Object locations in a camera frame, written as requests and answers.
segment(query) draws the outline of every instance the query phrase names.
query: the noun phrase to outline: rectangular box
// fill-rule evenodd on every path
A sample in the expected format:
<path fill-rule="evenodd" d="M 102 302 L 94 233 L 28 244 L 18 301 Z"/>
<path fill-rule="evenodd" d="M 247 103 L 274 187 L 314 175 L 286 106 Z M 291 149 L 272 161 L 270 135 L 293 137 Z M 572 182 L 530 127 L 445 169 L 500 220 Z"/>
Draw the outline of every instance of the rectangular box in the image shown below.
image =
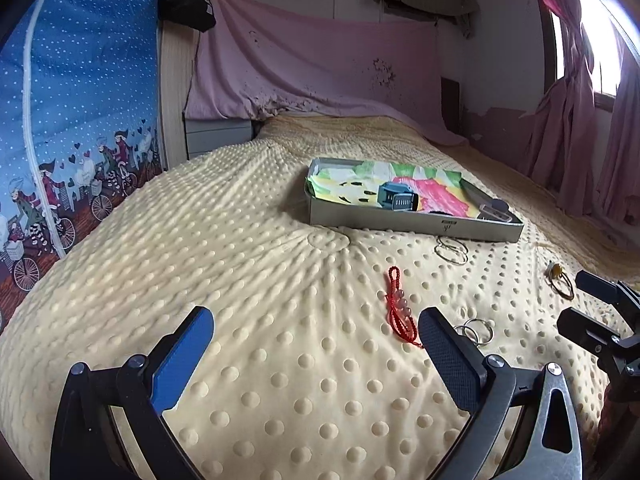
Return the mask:
<path fill-rule="evenodd" d="M 324 168 L 352 168 L 363 162 L 362 160 L 342 158 L 315 158 L 309 166 L 307 176 L 318 174 Z M 462 179 L 460 183 L 468 199 L 478 207 L 483 203 L 488 204 L 491 202 L 493 197 L 482 192 L 467 180 Z M 392 231 L 464 238 L 483 242 L 517 242 L 524 228 L 522 221 L 512 212 L 508 213 L 512 221 L 505 223 L 434 213 L 391 211 L 381 207 L 338 204 L 317 199 L 314 196 L 313 188 L 306 181 L 305 194 L 308 200 L 311 225 L 344 226 L 375 231 L 391 229 Z"/>

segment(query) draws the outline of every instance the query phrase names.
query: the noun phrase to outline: pink cloth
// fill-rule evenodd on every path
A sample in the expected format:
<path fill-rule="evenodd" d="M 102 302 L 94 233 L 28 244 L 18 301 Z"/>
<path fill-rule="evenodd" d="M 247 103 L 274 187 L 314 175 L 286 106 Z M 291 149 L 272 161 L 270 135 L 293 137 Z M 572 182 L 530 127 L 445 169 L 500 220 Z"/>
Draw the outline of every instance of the pink cloth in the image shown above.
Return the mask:
<path fill-rule="evenodd" d="M 562 24 L 564 77 L 536 111 L 534 131 L 520 171 L 558 192 L 558 206 L 574 216 L 591 211 L 591 157 L 596 139 L 593 53 L 580 21 L 580 0 L 543 0 Z"/>
<path fill-rule="evenodd" d="M 185 117 L 264 119 L 285 110 L 388 116 L 444 145 L 433 23 L 308 18 L 253 0 L 211 0 Z"/>
<path fill-rule="evenodd" d="M 640 224 L 640 66 L 622 38 L 622 78 L 611 118 L 598 203 L 612 220 Z"/>

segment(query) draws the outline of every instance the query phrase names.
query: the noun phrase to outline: screw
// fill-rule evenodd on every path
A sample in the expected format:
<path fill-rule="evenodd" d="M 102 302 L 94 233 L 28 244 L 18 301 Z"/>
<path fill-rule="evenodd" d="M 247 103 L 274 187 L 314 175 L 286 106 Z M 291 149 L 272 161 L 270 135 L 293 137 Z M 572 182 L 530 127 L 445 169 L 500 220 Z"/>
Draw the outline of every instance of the screw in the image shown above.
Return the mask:
<path fill-rule="evenodd" d="M 76 363 L 71 367 L 71 375 L 80 375 L 84 372 L 84 363 Z"/>
<path fill-rule="evenodd" d="M 553 375 L 560 375 L 562 373 L 562 368 L 556 363 L 549 363 L 546 366 L 546 369 L 549 370 Z"/>
<path fill-rule="evenodd" d="M 499 355 L 490 355 L 486 361 L 489 363 L 489 366 L 494 368 L 502 368 L 504 366 L 504 359 Z"/>
<path fill-rule="evenodd" d="M 140 368 L 146 361 L 143 355 L 137 354 L 129 358 L 127 366 L 129 368 Z"/>

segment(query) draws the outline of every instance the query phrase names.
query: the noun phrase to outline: white stripe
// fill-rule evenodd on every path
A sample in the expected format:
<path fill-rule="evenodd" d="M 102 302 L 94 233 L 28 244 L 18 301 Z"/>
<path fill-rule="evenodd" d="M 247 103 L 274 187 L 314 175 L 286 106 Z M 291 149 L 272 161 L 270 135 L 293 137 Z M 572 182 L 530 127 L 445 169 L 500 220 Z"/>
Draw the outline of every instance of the white stripe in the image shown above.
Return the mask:
<path fill-rule="evenodd" d="M 33 9 L 33 14 L 29 20 L 29 27 L 27 28 L 27 34 L 24 38 L 24 50 L 22 51 L 22 134 L 24 136 L 24 146 L 27 149 L 27 161 L 29 162 L 29 168 L 33 179 L 38 189 L 38 195 L 42 202 L 42 214 L 47 221 L 47 227 L 49 228 L 49 235 L 53 247 L 56 249 L 60 259 L 66 257 L 65 250 L 62 247 L 58 230 L 56 229 L 56 222 L 53 219 L 51 209 L 49 208 L 49 201 L 47 200 L 47 192 L 44 189 L 44 184 L 40 177 L 40 171 L 38 170 L 38 160 L 36 158 L 36 150 L 33 147 L 33 136 L 31 134 L 31 43 L 33 43 L 33 32 L 36 28 L 36 22 L 42 9 L 44 0 L 36 0 L 36 6 Z"/>

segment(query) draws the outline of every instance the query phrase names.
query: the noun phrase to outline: red bracelet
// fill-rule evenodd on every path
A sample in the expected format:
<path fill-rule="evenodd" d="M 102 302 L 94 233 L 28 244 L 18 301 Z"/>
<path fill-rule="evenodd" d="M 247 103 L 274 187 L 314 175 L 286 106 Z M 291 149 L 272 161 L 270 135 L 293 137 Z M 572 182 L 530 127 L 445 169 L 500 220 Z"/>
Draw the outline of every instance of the red bracelet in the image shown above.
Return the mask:
<path fill-rule="evenodd" d="M 389 324 L 398 337 L 418 348 L 423 348 L 415 341 L 418 337 L 418 329 L 404 298 L 404 290 L 400 288 L 400 269 L 397 267 L 389 269 L 389 293 L 386 295 L 386 304 L 389 310 Z"/>

